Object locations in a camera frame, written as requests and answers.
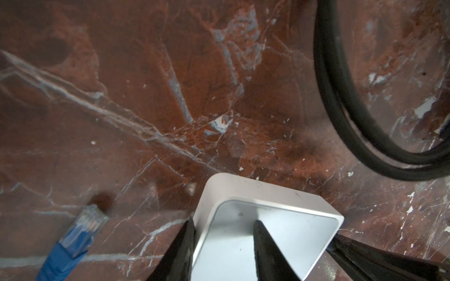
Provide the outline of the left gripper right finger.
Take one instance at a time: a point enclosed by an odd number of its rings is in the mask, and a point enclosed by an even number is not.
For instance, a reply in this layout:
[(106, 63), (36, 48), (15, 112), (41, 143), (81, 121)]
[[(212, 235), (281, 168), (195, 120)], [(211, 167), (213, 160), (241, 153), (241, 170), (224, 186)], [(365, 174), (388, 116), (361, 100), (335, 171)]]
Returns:
[(258, 281), (300, 281), (262, 221), (253, 226)]

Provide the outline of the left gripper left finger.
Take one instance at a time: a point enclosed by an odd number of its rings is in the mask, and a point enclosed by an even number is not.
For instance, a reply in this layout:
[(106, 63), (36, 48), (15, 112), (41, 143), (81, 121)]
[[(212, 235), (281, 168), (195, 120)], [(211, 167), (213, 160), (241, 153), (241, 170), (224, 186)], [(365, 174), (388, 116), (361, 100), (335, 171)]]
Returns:
[(196, 246), (193, 219), (188, 219), (146, 281), (190, 281)]

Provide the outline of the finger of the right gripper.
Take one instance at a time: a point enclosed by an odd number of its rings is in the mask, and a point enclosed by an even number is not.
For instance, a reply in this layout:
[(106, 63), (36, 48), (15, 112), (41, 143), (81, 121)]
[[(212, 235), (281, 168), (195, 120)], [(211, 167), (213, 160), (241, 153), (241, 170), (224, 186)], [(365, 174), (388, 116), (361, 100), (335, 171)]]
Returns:
[(383, 251), (335, 235), (326, 251), (354, 281), (448, 281), (450, 265)]

